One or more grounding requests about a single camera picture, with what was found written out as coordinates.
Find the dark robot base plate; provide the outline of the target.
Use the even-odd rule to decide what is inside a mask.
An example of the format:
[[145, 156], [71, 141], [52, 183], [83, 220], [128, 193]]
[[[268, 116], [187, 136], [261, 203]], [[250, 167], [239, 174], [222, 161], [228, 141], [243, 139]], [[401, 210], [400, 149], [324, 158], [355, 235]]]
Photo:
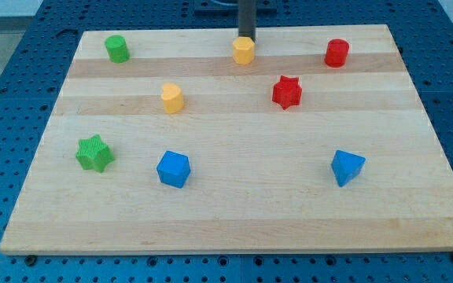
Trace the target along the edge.
[[[238, 13], [238, 0], [193, 0], [190, 2], [195, 16], [234, 15]], [[256, 0], [258, 13], [276, 13], [278, 0]]]

